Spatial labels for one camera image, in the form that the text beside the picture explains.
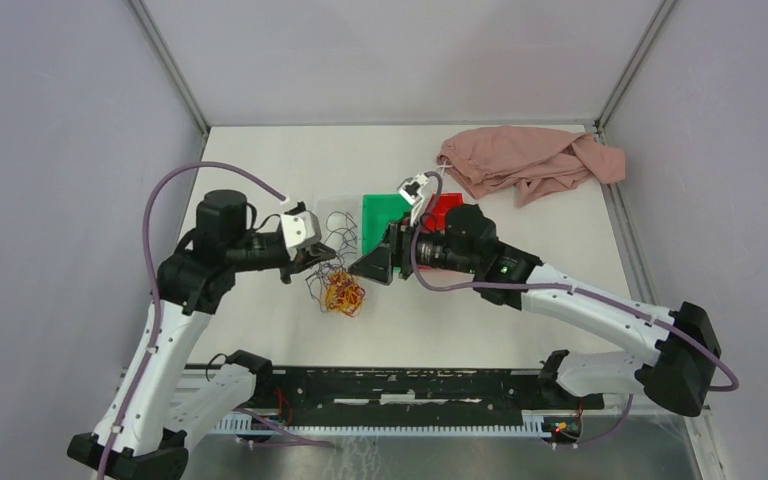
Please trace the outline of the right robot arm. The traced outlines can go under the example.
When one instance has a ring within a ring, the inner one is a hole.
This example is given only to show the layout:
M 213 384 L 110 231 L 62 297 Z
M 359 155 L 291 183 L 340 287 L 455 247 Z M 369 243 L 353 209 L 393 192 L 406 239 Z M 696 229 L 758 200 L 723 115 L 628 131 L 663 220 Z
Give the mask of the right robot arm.
M 674 414 L 697 417 L 717 389 L 715 372 L 725 368 L 703 307 L 685 302 L 669 309 L 577 281 L 499 240 L 495 223 L 476 205 L 450 209 L 433 232 L 408 219 L 390 222 L 349 271 L 389 285 L 421 267 L 470 274 L 472 281 L 460 287 L 494 305 L 564 321 L 616 346 L 597 354 L 553 352 L 537 382 L 540 400 L 551 408 L 595 394 L 644 395 Z

